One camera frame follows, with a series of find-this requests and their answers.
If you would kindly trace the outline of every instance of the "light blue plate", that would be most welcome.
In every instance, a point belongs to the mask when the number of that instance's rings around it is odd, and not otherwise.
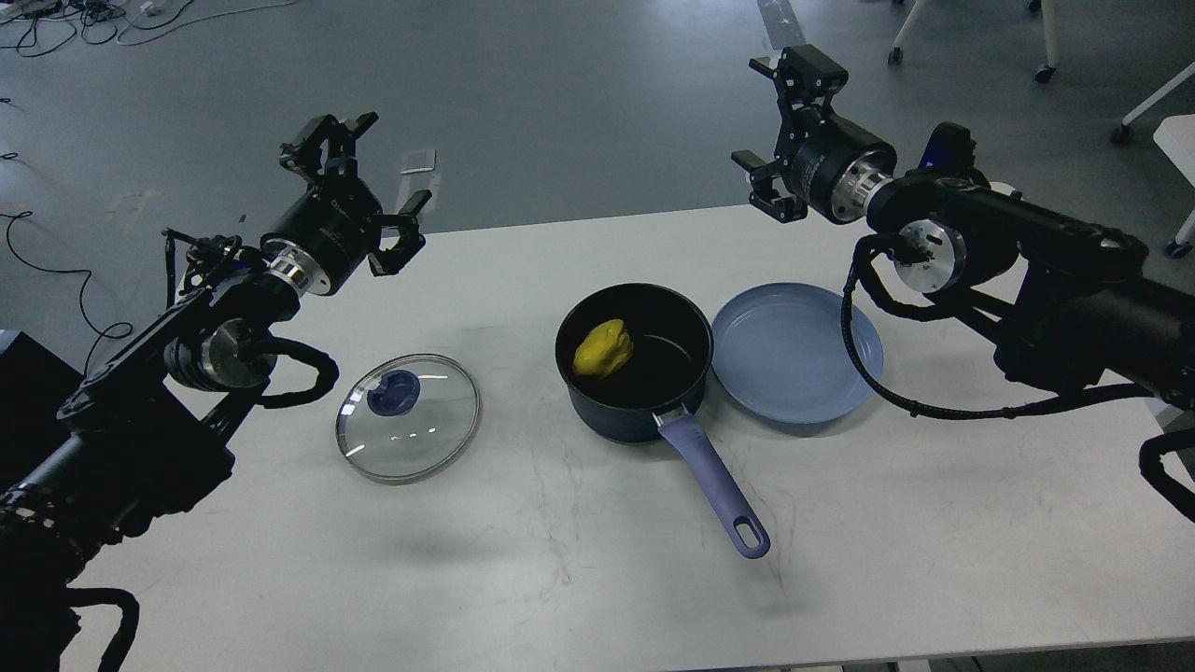
[[[842,343],[842,297],[813,285],[753,287],[713,318],[713,373],[747,410],[790,424],[828,422],[871,396]],[[853,308],[851,331],[877,380],[884,350],[871,322]]]

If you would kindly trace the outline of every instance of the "dark blue saucepan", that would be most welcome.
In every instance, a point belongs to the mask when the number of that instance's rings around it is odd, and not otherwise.
[[[630,362],[606,379],[576,375],[572,356],[589,331],[623,319],[635,343]],[[656,285],[601,289],[564,318],[556,365],[577,415],[594,432],[623,444],[668,440],[693,471],[731,543],[746,557],[767,554],[764,525],[693,417],[713,360],[710,323],[692,301]]]

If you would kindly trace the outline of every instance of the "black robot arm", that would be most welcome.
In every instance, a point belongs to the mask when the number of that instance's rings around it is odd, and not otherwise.
[[[357,177],[355,142],[376,118],[317,117],[283,145],[281,163],[307,190],[261,249],[235,236],[196,240],[166,232],[192,244],[178,303],[82,381],[59,410],[71,438],[0,496],[0,660],[12,668],[57,670],[78,631],[71,609],[90,604],[124,610],[100,664],[120,667],[136,600],[124,591],[67,585],[103,545],[146,532],[155,517],[190,511],[228,478],[227,442],[255,405],[293,407],[331,391],[336,362],[270,328],[294,317],[305,293],[335,293],[367,256],[379,257],[370,264],[375,275],[393,275],[423,246],[417,215],[430,193],[386,215]],[[400,239],[381,251],[386,226]],[[314,385],[266,396],[278,355],[313,367]],[[223,397],[196,417],[168,391],[167,375]]]
[[[834,224],[866,216],[876,231],[856,248],[842,335],[856,368],[877,393],[915,415],[948,420],[1041,415],[1146,395],[1195,409],[1195,297],[1142,277],[1147,249],[1140,240],[1027,203],[1019,194],[993,191],[975,169],[970,132],[957,124],[939,124],[918,166],[895,177],[891,146],[834,112],[831,99],[847,73],[811,45],[785,48],[750,67],[773,83],[780,110],[772,161],[748,151],[731,157],[748,171],[750,203],[780,221],[799,219],[808,208]],[[777,177],[792,196],[776,190]],[[893,299],[871,268],[880,255],[931,304]],[[1021,257],[1028,270],[1015,303],[976,288]],[[857,282],[897,317],[958,319],[995,346],[995,365],[1007,379],[1056,397],[964,411],[887,390],[853,353],[850,303]],[[1090,387],[1105,369],[1133,383]],[[1195,494],[1166,476],[1160,462],[1165,452],[1191,445],[1191,432],[1151,440],[1140,464],[1146,479],[1195,521]]]

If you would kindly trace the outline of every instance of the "yellow sponge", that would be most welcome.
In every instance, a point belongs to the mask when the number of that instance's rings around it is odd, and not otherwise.
[[[635,353],[635,343],[621,319],[609,319],[594,326],[572,355],[572,373],[607,378],[626,366]]]

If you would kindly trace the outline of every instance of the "pot handle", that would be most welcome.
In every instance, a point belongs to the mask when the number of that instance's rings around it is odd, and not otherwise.
[[[681,407],[675,411],[656,415],[655,419],[660,426],[660,435],[685,458],[701,491],[705,493],[705,499],[718,514],[718,520],[722,521],[739,552],[749,558],[764,557],[772,548],[772,540],[768,539],[764,524],[747,503],[747,497],[739,489],[739,484],[727,471],[727,465],[715,452],[697,417]],[[743,526],[750,529],[754,539],[743,539],[743,532],[740,530]]]

